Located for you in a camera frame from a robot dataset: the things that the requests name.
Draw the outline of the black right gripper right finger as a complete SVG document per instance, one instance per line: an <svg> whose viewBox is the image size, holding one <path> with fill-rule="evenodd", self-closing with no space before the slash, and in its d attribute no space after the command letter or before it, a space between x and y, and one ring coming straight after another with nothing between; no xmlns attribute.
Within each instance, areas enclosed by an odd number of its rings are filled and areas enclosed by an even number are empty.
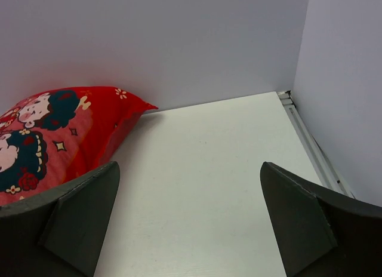
<svg viewBox="0 0 382 277"><path fill-rule="evenodd" d="M271 162L260 182L287 276L381 276L381 207Z"/></svg>

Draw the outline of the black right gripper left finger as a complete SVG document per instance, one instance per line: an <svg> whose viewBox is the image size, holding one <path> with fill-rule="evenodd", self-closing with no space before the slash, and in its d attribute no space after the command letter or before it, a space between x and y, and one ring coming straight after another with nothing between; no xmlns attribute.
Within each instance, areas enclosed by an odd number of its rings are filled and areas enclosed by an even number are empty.
<svg viewBox="0 0 382 277"><path fill-rule="evenodd" d="M120 181L117 162L1 207L1 276L93 276Z"/></svg>

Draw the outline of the red patterned pillowcase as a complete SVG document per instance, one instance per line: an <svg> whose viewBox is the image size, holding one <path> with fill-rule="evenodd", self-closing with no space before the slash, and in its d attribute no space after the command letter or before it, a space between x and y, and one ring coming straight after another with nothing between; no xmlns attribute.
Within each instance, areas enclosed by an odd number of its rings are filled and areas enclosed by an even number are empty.
<svg viewBox="0 0 382 277"><path fill-rule="evenodd" d="M1 116L1 204L71 181L107 163L153 105L116 87L35 94Z"/></svg>

